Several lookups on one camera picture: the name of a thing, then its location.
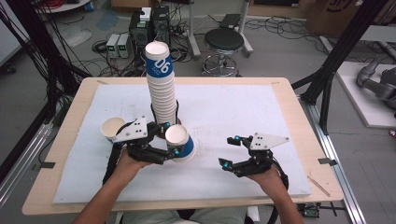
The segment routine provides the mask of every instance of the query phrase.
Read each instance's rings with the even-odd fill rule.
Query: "round stool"
[[[239,33],[224,28],[211,30],[205,34],[205,45],[217,54],[208,56],[202,62],[204,70],[202,76],[227,77],[238,75],[239,70],[236,68],[236,62],[225,54],[235,54],[242,49],[244,38]]]

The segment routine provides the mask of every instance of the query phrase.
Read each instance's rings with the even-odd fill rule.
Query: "person's right arm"
[[[262,190],[273,200],[282,224],[304,223],[288,191],[283,185],[279,171],[275,166],[272,166],[270,170],[263,174],[250,175],[248,178],[256,181],[262,187]]]

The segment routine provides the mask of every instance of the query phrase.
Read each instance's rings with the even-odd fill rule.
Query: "office chair base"
[[[239,70],[236,68],[236,62],[224,54],[215,54],[208,56],[202,62],[202,76],[228,77],[237,76]]]

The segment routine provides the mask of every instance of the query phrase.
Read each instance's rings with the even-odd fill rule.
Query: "wooden table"
[[[61,129],[49,151],[46,161],[54,161],[53,169],[42,169],[22,208],[25,215],[49,215],[78,213],[85,203],[54,204],[52,200],[61,180],[68,153],[78,135],[78,129],[90,108],[99,85],[145,84],[144,77],[89,77],[85,78],[71,105]],[[296,203],[334,202],[343,199],[343,192],[328,164],[319,164],[325,155],[298,99],[287,79],[282,77],[177,77],[177,85],[271,85],[278,100],[291,138],[307,174],[312,194],[292,198]],[[172,202],[116,203],[113,211],[203,208],[237,205],[268,204],[272,201],[260,197],[255,199],[194,200]]]

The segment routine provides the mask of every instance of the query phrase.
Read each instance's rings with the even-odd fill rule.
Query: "person's left arm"
[[[149,164],[134,160],[124,149],[113,175],[93,196],[73,223],[105,223],[122,190],[134,179],[141,168]]]

